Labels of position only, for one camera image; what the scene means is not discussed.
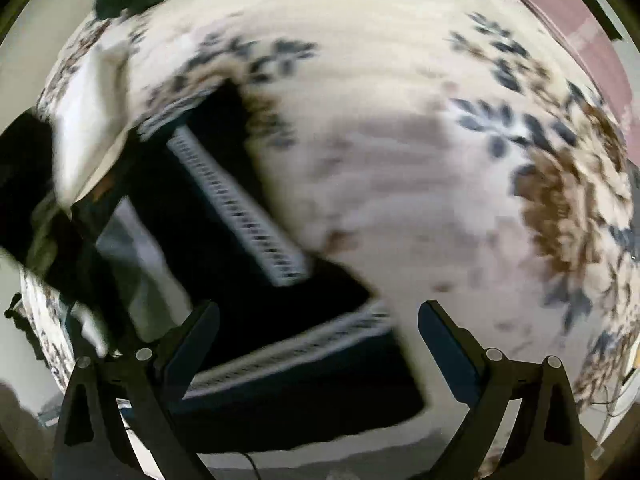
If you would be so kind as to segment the black knit patterned sweater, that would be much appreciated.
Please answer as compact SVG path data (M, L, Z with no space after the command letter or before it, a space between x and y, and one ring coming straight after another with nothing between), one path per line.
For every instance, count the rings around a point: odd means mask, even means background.
M138 278L106 254L131 210L162 270L154 300L184 300L192 335L157 381L172 426L199 453L289 450L397 426L425 401L370 288L277 225L245 143L247 111L224 82L150 136L131 131L104 187L58 209L53 132L30 113L1 137L1 246L102 316L115 349L144 333Z

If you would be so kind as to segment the white pillow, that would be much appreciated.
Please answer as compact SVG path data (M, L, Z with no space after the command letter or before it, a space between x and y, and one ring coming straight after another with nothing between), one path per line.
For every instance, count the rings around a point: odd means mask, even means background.
M128 48L96 44L70 78L54 115L53 182L69 211L111 170L127 140Z

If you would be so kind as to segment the floral brown blue blanket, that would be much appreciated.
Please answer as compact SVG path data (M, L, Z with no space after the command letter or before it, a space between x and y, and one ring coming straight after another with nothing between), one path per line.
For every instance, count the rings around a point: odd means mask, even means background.
M70 40L34 110L54 115L91 47L126 44L127 133L150 136L231 82L271 217L374 292L424 397L397 426L262 452L199 453L221 479L408 479L466 412L420 335L439 302L509 359L559 358L576 410L639 333L626 130L605 86L523 0L164 0ZM162 265L134 214L106 254L138 278L153 348L192 313L154 300ZM93 352L122 356L99 313Z

